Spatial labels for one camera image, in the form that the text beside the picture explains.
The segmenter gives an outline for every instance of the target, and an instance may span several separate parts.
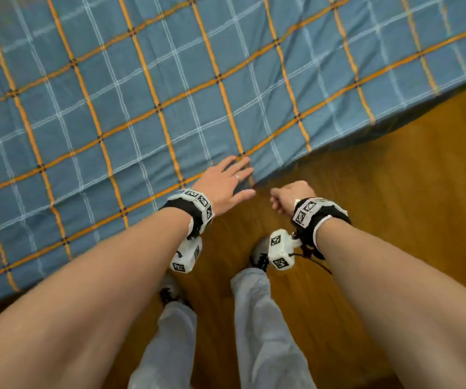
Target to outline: shoe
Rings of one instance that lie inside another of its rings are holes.
[[[251,255],[249,256],[249,267],[258,268],[267,273],[267,267],[269,266],[269,236],[260,239],[258,244],[253,248]]]
[[[191,308],[184,290],[179,286],[175,277],[169,273],[165,273],[159,284],[159,296],[163,307],[170,302],[179,302]]]

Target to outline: leg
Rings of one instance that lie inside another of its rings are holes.
[[[157,333],[130,376],[129,389],[190,387],[197,315],[185,305],[175,279],[167,276],[161,283],[160,295],[165,309],[159,317]]]
[[[259,246],[251,259],[255,267],[241,271],[231,280],[242,389],[314,388],[307,360],[271,299],[265,273],[267,252],[264,256]]]

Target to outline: hand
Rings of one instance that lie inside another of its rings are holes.
[[[226,157],[216,166],[206,169],[206,172],[192,187],[194,190],[202,192],[211,201],[211,208],[216,216],[224,214],[256,194],[255,190],[243,190],[233,195],[238,183],[248,178],[255,170],[252,167],[242,169],[249,164],[249,157],[244,157],[226,169],[234,162],[235,158],[235,156]]]
[[[287,184],[282,188],[272,188],[270,201],[274,210],[291,217],[294,214],[296,201],[316,196],[312,187],[306,181],[300,180]]]

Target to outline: black cord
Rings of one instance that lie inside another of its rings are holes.
[[[316,261],[316,260],[314,260],[314,259],[312,259],[312,258],[307,258],[307,257],[305,257],[305,256],[303,256],[303,255],[301,255],[301,254],[296,254],[296,253],[289,254],[289,256],[291,256],[291,257],[292,257],[292,256],[296,256],[296,257],[302,257],[302,258],[308,259],[309,261],[312,261],[312,262],[314,262],[315,264],[321,266],[323,269],[325,269],[325,271],[326,271],[328,274],[332,275],[332,272],[330,271],[329,268],[327,268],[326,266],[322,265],[320,262],[318,262],[318,261]]]

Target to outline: bed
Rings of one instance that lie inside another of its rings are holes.
[[[466,0],[0,0],[0,300],[210,165],[259,183],[466,85]]]

